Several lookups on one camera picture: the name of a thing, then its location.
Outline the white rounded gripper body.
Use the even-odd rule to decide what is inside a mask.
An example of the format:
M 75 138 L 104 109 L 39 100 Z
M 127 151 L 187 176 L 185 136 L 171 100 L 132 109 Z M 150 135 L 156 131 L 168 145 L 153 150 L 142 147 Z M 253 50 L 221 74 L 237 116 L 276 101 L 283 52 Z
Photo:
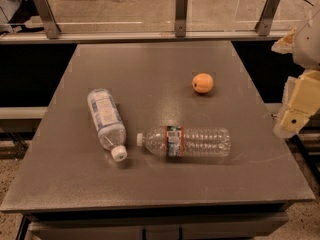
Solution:
M 320 69 L 320 4 L 299 23 L 293 41 L 293 60 L 305 69 Z

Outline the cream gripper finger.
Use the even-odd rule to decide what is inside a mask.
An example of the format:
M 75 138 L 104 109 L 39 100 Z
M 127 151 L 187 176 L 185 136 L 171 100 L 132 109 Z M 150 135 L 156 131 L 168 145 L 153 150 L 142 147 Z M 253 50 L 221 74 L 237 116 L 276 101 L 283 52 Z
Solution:
M 274 133 L 291 138 L 320 110 L 320 71 L 305 70 L 298 78 L 289 76 L 283 90 L 282 106 Z
M 291 54 L 293 52 L 295 32 L 295 28 L 290 30 L 286 35 L 272 45 L 271 50 L 279 54 Z

